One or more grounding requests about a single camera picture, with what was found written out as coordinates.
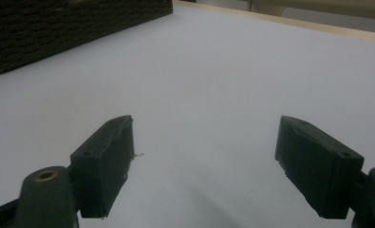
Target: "white surface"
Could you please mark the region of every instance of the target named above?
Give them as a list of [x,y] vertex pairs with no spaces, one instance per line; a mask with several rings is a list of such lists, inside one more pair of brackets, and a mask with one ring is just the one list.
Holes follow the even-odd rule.
[[375,166],[375,42],[175,6],[1,75],[0,204],[126,114],[144,155],[109,217],[81,227],[347,228],[317,217],[273,153],[290,115]]

